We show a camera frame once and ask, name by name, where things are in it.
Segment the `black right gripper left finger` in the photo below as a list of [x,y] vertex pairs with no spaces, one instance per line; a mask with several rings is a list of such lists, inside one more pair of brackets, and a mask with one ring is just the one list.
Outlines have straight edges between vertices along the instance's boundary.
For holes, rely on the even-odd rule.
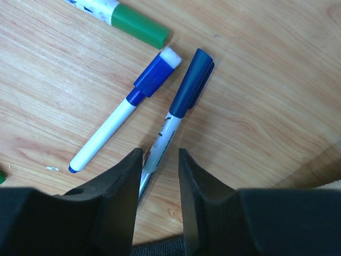
[[1,189],[1,255],[130,255],[143,153],[66,192]]

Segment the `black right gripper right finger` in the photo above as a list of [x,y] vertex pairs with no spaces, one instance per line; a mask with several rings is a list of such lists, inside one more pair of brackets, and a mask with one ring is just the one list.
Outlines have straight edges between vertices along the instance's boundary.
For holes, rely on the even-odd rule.
[[340,255],[340,190],[232,189],[178,152],[186,255]]

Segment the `dark blue marker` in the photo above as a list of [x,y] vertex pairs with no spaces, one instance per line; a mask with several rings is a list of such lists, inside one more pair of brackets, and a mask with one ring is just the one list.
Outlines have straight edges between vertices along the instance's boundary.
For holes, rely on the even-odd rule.
[[213,58],[198,48],[164,119],[162,128],[145,155],[139,187],[139,201],[142,199],[152,175],[157,171],[182,119],[199,99],[214,67]]

